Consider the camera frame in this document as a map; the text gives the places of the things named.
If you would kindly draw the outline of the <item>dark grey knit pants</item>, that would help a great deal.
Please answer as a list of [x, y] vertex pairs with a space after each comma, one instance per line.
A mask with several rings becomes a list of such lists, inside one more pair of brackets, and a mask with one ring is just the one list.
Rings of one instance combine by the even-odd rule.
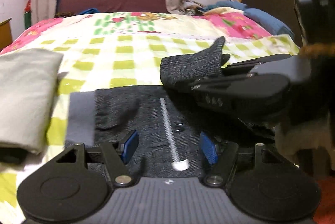
[[65, 145], [87, 147], [120, 141], [131, 130], [139, 145], [127, 169], [133, 176], [201, 177], [208, 169], [199, 145], [200, 132], [216, 118], [176, 91], [178, 81], [214, 77], [227, 62], [225, 38], [195, 54], [165, 57], [162, 85], [126, 86], [70, 95]]

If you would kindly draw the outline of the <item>blue pillow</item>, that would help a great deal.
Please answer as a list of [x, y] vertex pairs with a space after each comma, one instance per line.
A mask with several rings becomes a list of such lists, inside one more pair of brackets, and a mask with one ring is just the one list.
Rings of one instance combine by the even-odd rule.
[[288, 34], [294, 39], [294, 33], [285, 23], [260, 9], [248, 8], [244, 10], [244, 15], [263, 26], [272, 35]]

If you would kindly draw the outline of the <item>green checkered floral bed sheet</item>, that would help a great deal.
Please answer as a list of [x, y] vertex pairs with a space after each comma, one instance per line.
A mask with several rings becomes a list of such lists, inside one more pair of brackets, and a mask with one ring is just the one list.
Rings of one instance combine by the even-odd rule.
[[299, 50], [289, 35], [272, 35], [234, 9], [218, 17], [134, 12], [78, 15], [41, 21], [23, 32], [1, 55], [46, 49], [61, 53], [63, 59], [42, 152], [1, 147], [11, 159], [24, 154], [21, 164], [1, 164], [1, 223], [24, 220], [16, 198], [19, 184], [64, 148], [71, 93], [159, 85], [162, 58], [199, 52], [221, 36], [227, 39], [223, 52], [230, 55], [231, 63]]

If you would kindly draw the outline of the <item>blue folded blanket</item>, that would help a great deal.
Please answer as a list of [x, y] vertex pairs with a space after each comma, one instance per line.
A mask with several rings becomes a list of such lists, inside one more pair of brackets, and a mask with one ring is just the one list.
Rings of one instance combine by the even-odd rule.
[[203, 9], [203, 11], [207, 12], [217, 7], [230, 7], [230, 8], [242, 10], [242, 11], [245, 11], [246, 9], [249, 8], [247, 4], [241, 3], [239, 1], [226, 0], [226, 1], [218, 1], [215, 4], [208, 5]]

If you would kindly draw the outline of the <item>folded light grey cloth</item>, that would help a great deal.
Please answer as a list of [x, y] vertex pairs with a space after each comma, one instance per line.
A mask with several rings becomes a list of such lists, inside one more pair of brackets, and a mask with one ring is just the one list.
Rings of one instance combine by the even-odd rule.
[[42, 152], [62, 59], [46, 49], [1, 55], [1, 147]]

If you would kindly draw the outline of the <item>wooden bedside table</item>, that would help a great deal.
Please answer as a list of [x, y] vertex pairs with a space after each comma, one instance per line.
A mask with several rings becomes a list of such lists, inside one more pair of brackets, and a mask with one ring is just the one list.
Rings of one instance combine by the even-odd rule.
[[11, 18], [0, 23], [0, 50], [3, 50], [13, 42], [10, 21]]

